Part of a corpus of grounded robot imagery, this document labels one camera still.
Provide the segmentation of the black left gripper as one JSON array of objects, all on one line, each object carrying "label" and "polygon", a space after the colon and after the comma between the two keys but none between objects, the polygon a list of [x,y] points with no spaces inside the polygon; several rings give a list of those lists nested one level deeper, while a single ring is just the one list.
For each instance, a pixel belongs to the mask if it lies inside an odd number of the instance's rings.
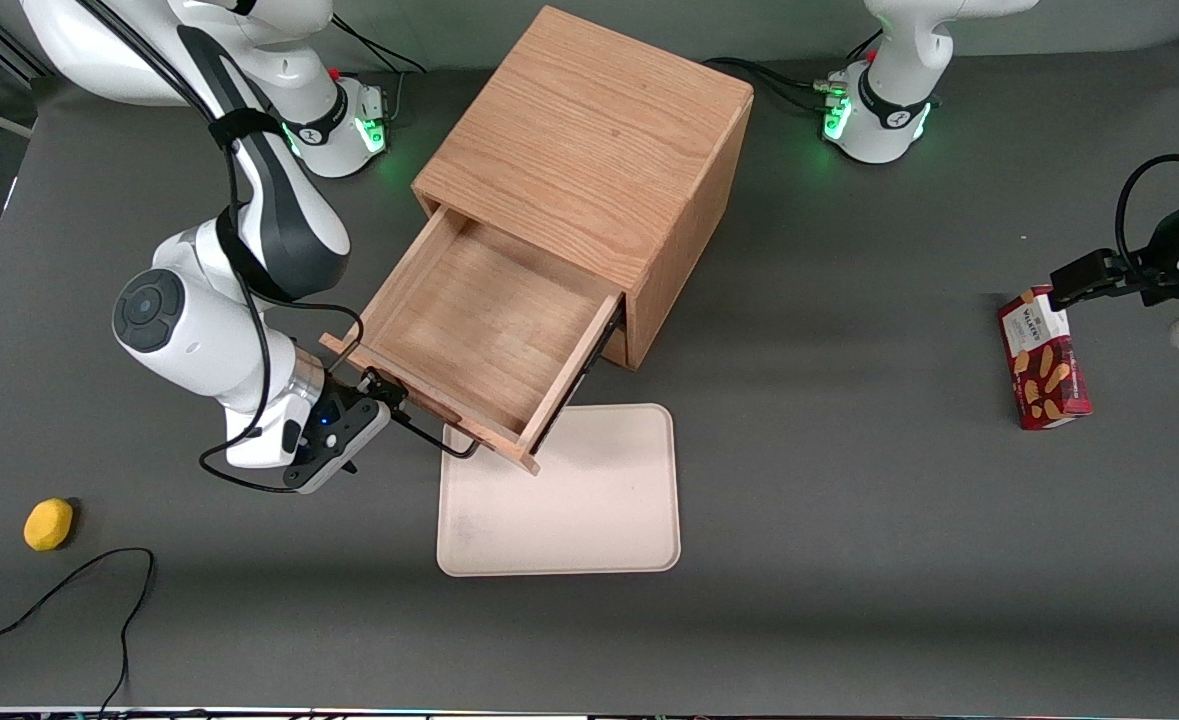
[{"label": "black left gripper", "polygon": [[1142,305],[1179,300],[1179,209],[1153,227],[1150,242],[1137,251],[1125,242],[1125,214],[1129,196],[1119,199],[1114,250],[1095,250],[1050,272],[1054,311],[1065,311],[1086,300],[1111,299],[1138,293]]}]

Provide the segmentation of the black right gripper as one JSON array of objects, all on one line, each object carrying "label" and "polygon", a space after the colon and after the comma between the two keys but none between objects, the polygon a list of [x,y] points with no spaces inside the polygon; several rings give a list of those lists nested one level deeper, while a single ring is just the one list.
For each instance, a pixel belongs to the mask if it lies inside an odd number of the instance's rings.
[{"label": "black right gripper", "polygon": [[361,374],[361,391],[324,387],[305,420],[286,420],[283,427],[282,445],[289,453],[282,477],[286,489],[314,493],[340,471],[355,473],[353,455],[384,425],[411,425],[407,396],[406,387],[375,368]]}]

